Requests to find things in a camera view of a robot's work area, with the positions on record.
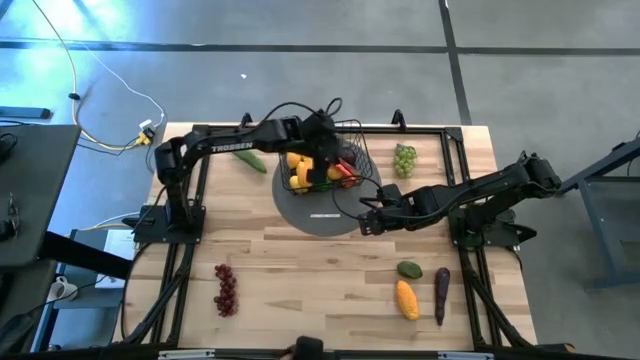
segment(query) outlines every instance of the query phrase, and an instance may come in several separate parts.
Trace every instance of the wire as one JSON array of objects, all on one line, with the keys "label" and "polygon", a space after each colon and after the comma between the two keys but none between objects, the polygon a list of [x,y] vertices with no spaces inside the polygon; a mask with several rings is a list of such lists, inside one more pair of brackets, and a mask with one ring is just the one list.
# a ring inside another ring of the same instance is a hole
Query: wire
[{"label": "wire", "polygon": [[136,212],[131,212],[131,213],[126,213],[126,214],[110,217],[107,220],[103,220],[103,221],[95,224],[93,227],[95,228],[95,227],[98,227],[100,225],[104,225],[104,224],[106,224],[108,222],[111,222],[111,221],[114,221],[114,220],[118,220],[118,219],[121,219],[121,218],[124,218],[124,217],[127,217],[127,216],[136,216],[138,214],[140,214],[140,212],[136,211]]},{"label": "wire", "polygon": [[318,113],[317,111],[313,110],[312,108],[310,108],[309,106],[305,105],[305,104],[301,104],[299,102],[295,102],[295,101],[287,101],[284,102],[276,107],[274,107],[273,109],[271,109],[271,111],[269,111],[269,113],[267,114],[267,116],[264,117],[264,119],[262,119],[262,121],[265,121],[269,118],[269,116],[273,115],[274,112],[276,112],[278,109],[283,108],[285,106],[297,106],[297,107],[301,107],[303,109],[309,110],[312,114],[322,117],[322,115],[320,113]]},{"label": "wire", "polygon": [[80,291],[80,290],[82,290],[82,289],[84,289],[84,288],[87,288],[87,287],[89,287],[89,286],[93,286],[93,285],[95,285],[95,284],[99,283],[100,281],[104,280],[106,277],[107,277],[107,275],[103,275],[99,280],[94,281],[94,282],[92,282],[92,283],[90,283],[90,284],[87,284],[87,285],[79,286],[79,287],[78,287],[77,289],[75,289],[71,294],[69,294],[69,295],[67,295],[67,296],[63,296],[63,297],[58,298],[58,299],[55,299],[55,300],[51,300],[51,301],[47,301],[47,302],[45,302],[45,303],[42,303],[42,304],[40,304],[40,305],[38,305],[38,306],[34,307],[33,309],[31,309],[31,310],[27,311],[25,314],[32,313],[32,312],[34,312],[34,311],[36,311],[36,310],[38,310],[38,309],[40,309],[40,308],[43,308],[43,307],[45,307],[45,306],[47,306],[47,305],[49,305],[49,304],[53,304],[53,303],[54,303],[54,302],[56,302],[56,301],[64,300],[64,299],[66,299],[66,298],[68,298],[68,297],[71,297],[71,296],[73,296],[74,294],[76,294],[78,291]]},{"label": "wire", "polygon": [[135,138],[131,139],[126,145],[124,145],[122,147],[122,149],[120,149],[120,151],[118,153],[112,153],[112,152],[108,152],[108,151],[104,151],[104,150],[100,150],[100,149],[94,149],[94,148],[92,148],[90,146],[82,145],[82,144],[76,144],[76,145],[81,147],[81,148],[85,148],[85,149],[92,150],[92,151],[95,151],[95,152],[99,152],[99,153],[102,153],[102,154],[107,154],[107,155],[111,155],[111,156],[120,156],[120,155],[122,155],[122,153],[125,152],[125,150],[129,149],[129,148],[127,148],[127,146],[131,145],[136,140],[138,140],[137,136]]},{"label": "wire", "polygon": [[151,138],[151,144],[149,144],[149,148],[147,149],[147,153],[144,155],[144,163],[145,163],[145,165],[147,165],[147,170],[149,170],[151,175],[153,175],[155,173],[155,171],[153,170],[153,167],[151,166],[151,159],[153,157],[149,156],[150,154],[153,155],[151,153],[151,148],[153,147],[153,141],[154,141],[153,139],[155,139],[155,136]]},{"label": "wire", "polygon": [[129,279],[131,279],[133,267],[135,266],[142,253],[149,247],[149,245],[151,245],[151,243],[143,244],[140,247],[140,250],[138,250],[138,252],[133,256],[133,260],[131,260],[131,266],[129,267],[129,272],[127,273],[127,278],[124,279],[124,285],[122,286],[122,301],[120,302],[120,335],[122,336],[122,339],[125,339],[127,337],[124,331],[124,308],[127,301],[127,285],[129,285]]},{"label": "wire", "polygon": [[133,90],[129,84],[127,84],[126,81],[124,81],[124,79],[122,77],[120,77],[120,75],[116,74],[115,71],[111,70],[107,65],[105,65],[105,63],[102,62],[102,60],[100,60],[100,58],[98,58],[96,56],[96,54],[93,53],[93,51],[91,51],[91,49],[89,49],[85,44],[81,44],[82,47],[84,47],[85,49],[87,49],[87,51],[89,52],[89,54],[91,56],[93,56],[94,59],[96,59],[97,62],[100,63],[100,65],[102,65],[105,70],[107,70],[108,72],[111,73],[111,75],[115,76],[118,80],[120,80],[120,82],[127,88],[127,90],[131,91],[132,93],[141,96],[149,101],[151,101],[153,103],[153,105],[155,105],[158,110],[160,110],[160,121],[158,121],[156,124],[154,124],[155,127],[159,127],[160,125],[162,125],[162,123],[164,123],[165,121],[165,114],[164,114],[164,109],[162,108],[162,106],[160,106],[160,104],[158,104],[155,100],[153,100],[153,98],[149,95],[143,94],[139,91]]},{"label": "wire", "polygon": [[162,189],[160,189],[160,192],[158,193],[158,195],[156,196],[156,201],[153,203],[152,206],[149,206],[149,208],[147,209],[147,211],[144,212],[144,214],[142,214],[142,216],[140,216],[140,219],[138,219],[138,222],[136,223],[136,225],[133,227],[133,230],[131,230],[132,234],[135,234],[136,230],[138,229],[138,226],[140,226],[140,224],[142,224],[142,221],[144,220],[144,218],[147,217],[147,215],[149,215],[149,213],[151,212],[151,210],[153,210],[153,208],[155,206],[158,206],[158,203],[160,202],[160,197],[162,196],[162,194],[164,193],[164,191],[167,190],[166,186],[163,186]]},{"label": "wire", "polygon": [[[640,137],[640,130],[638,130],[638,132],[636,133],[636,139]],[[631,159],[631,161],[629,161],[629,164],[627,164],[627,176],[629,176],[629,172],[631,170],[631,164],[633,164],[633,160],[635,160],[635,158]]]},{"label": "wire", "polygon": [[[379,189],[379,190],[382,190],[382,186],[380,186],[380,183],[378,183],[377,181],[375,181],[375,180],[373,180],[373,179],[371,179],[371,178],[369,178],[369,177],[366,177],[366,176],[356,176],[355,178],[357,178],[357,179],[363,179],[363,180],[368,180],[368,181],[372,182],[374,185],[376,185],[376,186],[378,187],[378,189]],[[333,200],[333,204],[336,206],[336,208],[338,209],[338,211],[340,211],[342,214],[344,214],[344,216],[346,216],[346,217],[350,217],[350,218],[352,218],[352,219],[354,219],[354,220],[359,220],[359,218],[358,218],[357,216],[354,216],[354,215],[349,214],[348,212],[344,211],[344,210],[340,207],[340,205],[338,205],[338,201],[336,200],[336,188],[335,188],[335,187],[331,190],[331,199]]]},{"label": "wire", "polygon": [[[71,57],[71,53],[69,52],[69,48],[67,47],[67,44],[64,42],[64,40],[60,36],[60,33],[58,33],[58,30],[56,30],[56,27],[53,26],[53,23],[51,22],[51,20],[49,20],[49,17],[47,16],[47,14],[45,14],[45,12],[42,10],[40,5],[38,5],[36,0],[31,0],[31,2],[33,2],[33,4],[36,6],[36,8],[38,8],[38,11],[40,12],[40,14],[42,14],[42,17],[44,17],[44,19],[49,24],[49,27],[51,27],[51,30],[53,30],[53,32],[56,34],[56,37],[60,41],[60,44],[62,44],[62,47],[64,48],[64,51],[67,54],[67,57],[69,58],[69,64],[71,65],[71,73],[73,75],[73,93],[69,94],[69,97],[71,98],[71,120],[73,121],[73,123],[76,126],[78,126],[80,128],[81,134],[83,136],[85,136],[87,139],[89,139],[89,141],[91,141],[93,143],[96,143],[99,146],[101,146],[101,147],[103,147],[103,148],[105,148],[107,150],[113,150],[113,151],[125,150],[126,151],[126,150],[130,150],[130,149],[133,149],[133,148],[136,148],[136,147],[140,146],[139,144],[134,144],[134,145],[131,145],[131,146],[128,146],[128,147],[127,146],[121,147],[121,146],[109,145],[109,144],[106,144],[104,142],[101,142],[101,141],[97,140],[91,134],[89,134],[89,132],[85,128],[82,127],[82,124],[80,124],[80,121],[78,120],[78,118],[76,116],[76,100],[79,99],[79,96],[77,95],[77,93],[78,93],[78,76],[77,76],[77,73],[76,73],[76,66],[75,66],[75,64],[73,62],[73,58]],[[111,69],[109,69],[102,61],[100,61],[95,55],[93,55],[93,53],[91,53],[91,55],[96,60],[98,60],[98,62],[100,62],[100,64],[102,66],[104,66],[109,72],[111,72],[113,75],[118,77],[122,82],[124,82],[124,80],[122,80],[122,78],[120,78],[118,75],[115,74],[115,72],[113,72]],[[125,85],[127,86],[127,88],[129,90],[131,90],[135,94],[147,97],[154,104],[156,104],[156,106],[158,106],[160,108],[160,110],[162,111],[162,114],[161,114],[160,122],[158,122],[158,124],[162,124],[162,122],[164,120],[164,117],[165,117],[164,116],[164,111],[162,110],[162,108],[153,99],[151,99],[151,97],[146,96],[146,95],[141,94],[141,93],[138,93],[137,91],[134,91],[126,83],[125,83]]]},{"label": "wire", "polygon": [[[331,112],[331,106],[333,106],[334,103],[339,102],[338,104],[338,108],[334,111]],[[333,116],[335,114],[338,113],[338,111],[340,111],[340,109],[342,109],[342,98],[334,98],[333,100],[331,100],[331,102],[329,103],[329,105],[327,105],[327,115],[329,116]]]}]

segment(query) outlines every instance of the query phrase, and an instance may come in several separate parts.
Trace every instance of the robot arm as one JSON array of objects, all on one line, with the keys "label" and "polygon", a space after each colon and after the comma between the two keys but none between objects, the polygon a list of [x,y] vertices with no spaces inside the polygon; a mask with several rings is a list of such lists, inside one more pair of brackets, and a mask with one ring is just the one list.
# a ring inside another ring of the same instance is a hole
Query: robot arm
[{"label": "robot arm", "polygon": [[403,195],[397,185],[385,185],[378,190],[374,203],[361,199],[372,209],[358,217],[360,231],[363,235],[415,231],[437,223],[461,205],[492,197],[482,205],[464,209],[465,227],[479,231],[526,198],[552,196],[560,184],[547,160],[523,152],[516,163],[503,170],[455,186],[425,186]]},{"label": "robot arm", "polygon": [[166,187],[165,216],[171,229],[189,228],[192,209],[187,200],[189,174],[200,158],[222,152],[257,149],[292,151],[313,158],[337,160],[339,149],[331,117],[314,112],[304,121],[296,116],[261,121],[251,128],[216,130],[202,125],[174,137],[155,150],[158,179]]}]

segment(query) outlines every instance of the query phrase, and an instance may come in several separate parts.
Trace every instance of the wooden table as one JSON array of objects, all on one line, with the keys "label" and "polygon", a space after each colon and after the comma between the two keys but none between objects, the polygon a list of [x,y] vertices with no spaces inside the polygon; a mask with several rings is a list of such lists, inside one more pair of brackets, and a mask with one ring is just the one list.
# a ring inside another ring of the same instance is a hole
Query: wooden table
[{"label": "wooden table", "polygon": [[[192,126],[167,125],[165,141],[188,133]],[[488,128],[467,126],[463,134],[471,176],[495,171]],[[383,184],[395,182],[404,192],[445,183],[437,137],[365,137]],[[414,146],[418,152],[411,179],[393,177],[391,162],[397,143]],[[332,349],[472,349],[460,261],[450,245],[446,220],[416,232],[396,231],[378,237],[362,237],[359,230],[334,238],[305,234],[284,221],[273,203],[271,181],[277,156],[256,153],[268,174],[256,172],[229,153],[211,157],[204,199],[205,234],[191,271],[180,347],[284,349],[299,335],[308,335],[323,339],[325,347]],[[457,181],[461,181],[457,161],[454,163]],[[192,189],[196,175],[194,170]],[[149,202],[160,188],[154,179]],[[133,271],[125,310],[128,332],[158,295],[167,247],[150,246]],[[535,343],[518,261],[504,249],[487,248],[486,252],[497,303],[523,337]],[[402,260],[418,263],[425,274],[411,281],[422,314],[414,322],[400,315],[394,300],[395,267]],[[238,278],[240,308],[230,318],[219,317],[213,303],[219,292],[214,266],[220,263],[230,264]],[[451,270],[452,279],[444,325],[439,327],[432,284],[435,271],[442,266]],[[476,299],[488,340],[486,312]],[[165,317],[163,339],[170,328],[174,300]]]}]

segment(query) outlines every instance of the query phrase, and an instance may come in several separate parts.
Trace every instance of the black wire basket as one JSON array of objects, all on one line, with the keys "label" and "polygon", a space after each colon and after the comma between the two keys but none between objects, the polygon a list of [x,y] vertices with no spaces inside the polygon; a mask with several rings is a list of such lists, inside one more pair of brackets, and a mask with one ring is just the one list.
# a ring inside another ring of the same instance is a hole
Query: black wire basket
[{"label": "black wire basket", "polygon": [[323,192],[336,187],[351,188],[362,184],[362,178],[368,178],[373,175],[373,166],[367,149],[367,142],[362,133],[362,124],[358,120],[341,120],[334,122],[336,133],[342,145],[342,151],[350,150],[353,159],[350,161],[358,172],[355,177],[342,177],[340,180],[327,180],[320,184],[311,184],[310,186],[292,188],[290,179],[296,176],[296,169],[290,169],[287,163],[287,154],[280,154],[280,172],[282,177],[282,186],[285,190],[293,195],[304,194],[307,192]]}]

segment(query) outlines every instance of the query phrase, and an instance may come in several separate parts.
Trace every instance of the black cable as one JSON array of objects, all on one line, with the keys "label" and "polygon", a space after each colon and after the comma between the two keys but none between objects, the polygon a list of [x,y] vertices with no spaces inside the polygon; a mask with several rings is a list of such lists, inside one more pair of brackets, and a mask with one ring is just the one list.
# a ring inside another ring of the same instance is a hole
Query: black cable
[{"label": "black cable", "polygon": [[99,283],[100,281],[104,280],[106,277],[107,277],[107,275],[102,275],[102,277],[101,277],[100,279],[98,279],[97,281],[94,281],[94,282],[92,282],[92,283],[90,283],[90,284],[87,284],[87,285],[79,286],[77,289],[75,289],[71,294],[69,294],[69,295],[67,295],[67,296],[63,296],[63,297],[58,298],[58,299],[55,299],[55,300],[51,300],[51,301],[44,302],[44,303],[42,303],[42,304],[40,304],[40,305],[38,305],[38,306],[34,307],[33,309],[31,309],[31,310],[27,311],[25,314],[32,313],[32,312],[34,312],[34,311],[36,311],[36,310],[38,310],[38,309],[40,309],[40,308],[43,308],[43,307],[45,307],[45,306],[47,306],[47,305],[49,305],[49,304],[53,304],[53,303],[54,303],[54,302],[56,302],[56,301],[64,300],[64,299],[66,299],[66,298],[68,298],[68,297],[71,297],[71,296],[73,296],[74,294],[76,294],[78,291],[80,291],[80,290],[82,290],[82,289],[84,289],[84,288],[87,288],[87,287],[89,287],[89,286],[93,286],[93,285],[95,285],[95,284]]},{"label": "black cable", "polygon": [[273,109],[271,109],[271,111],[269,111],[267,116],[265,116],[264,119],[262,119],[262,121],[265,121],[265,120],[269,119],[269,116],[273,115],[273,113],[276,112],[278,109],[280,109],[282,107],[285,107],[285,106],[290,106],[290,105],[301,107],[303,109],[306,109],[306,110],[310,111],[312,114],[314,114],[314,115],[316,115],[318,117],[322,117],[321,114],[319,114],[317,111],[313,110],[311,107],[309,107],[309,106],[307,106],[305,104],[301,104],[301,103],[295,102],[295,101],[287,101],[287,102],[284,102],[284,103],[274,107]]},{"label": "black cable", "polygon": [[[375,186],[377,186],[379,190],[382,190],[382,186],[380,186],[380,184],[377,181],[375,181],[375,180],[373,180],[373,179],[371,179],[369,177],[366,177],[366,176],[355,176],[355,178],[370,181]],[[333,200],[333,204],[336,206],[338,211],[340,211],[342,214],[344,214],[344,216],[350,217],[350,218],[352,218],[354,220],[359,220],[359,218],[357,216],[353,216],[353,215],[349,214],[348,212],[344,211],[340,207],[340,205],[338,205],[338,201],[336,200],[336,188],[335,187],[333,189],[331,189],[331,199]]]},{"label": "black cable", "polygon": [[142,255],[142,253],[149,247],[149,245],[151,245],[151,243],[146,243],[146,244],[142,244],[142,246],[140,247],[140,250],[138,250],[138,252],[134,255],[133,260],[131,260],[131,267],[129,268],[129,271],[127,272],[127,278],[124,279],[124,285],[122,286],[122,301],[120,302],[121,307],[120,307],[120,335],[122,336],[122,338],[126,338],[127,336],[125,335],[125,331],[124,331],[124,313],[125,313],[125,306],[126,306],[126,301],[127,301],[127,285],[129,285],[129,279],[131,279],[131,273],[133,272],[133,267],[135,266],[136,262],[138,261],[138,259],[140,258],[140,256]]},{"label": "black cable", "polygon": [[160,202],[160,197],[162,196],[162,194],[164,193],[165,190],[167,190],[166,186],[163,186],[162,189],[160,189],[160,192],[158,193],[158,196],[156,197],[156,201],[153,203],[152,206],[149,206],[147,211],[145,211],[144,214],[142,214],[142,216],[140,216],[140,219],[138,219],[138,222],[133,227],[133,230],[131,230],[131,233],[135,234],[136,230],[138,229],[138,226],[140,226],[140,224],[142,224],[142,221],[144,220],[144,218],[146,218],[147,215],[149,215],[149,213],[151,212],[151,210],[153,210],[154,207],[158,206],[158,203]]},{"label": "black cable", "polygon": [[[331,106],[333,106],[334,103],[339,102],[338,104],[338,108],[334,111],[331,112]],[[331,100],[331,102],[329,103],[329,105],[327,105],[327,115],[329,116],[333,116],[335,114],[338,113],[338,111],[340,111],[340,109],[342,109],[342,98],[334,98],[333,100]]]},{"label": "black cable", "polygon": [[[636,133],[636,139],[640,136],[640,130],[638,130],[638,132]],[[629,171],[631,170],[631,164],[633,164],[633,160],[631,159],[631,161],[629,161],[629,164],[627,164],[627,176],[629,176]]]}]

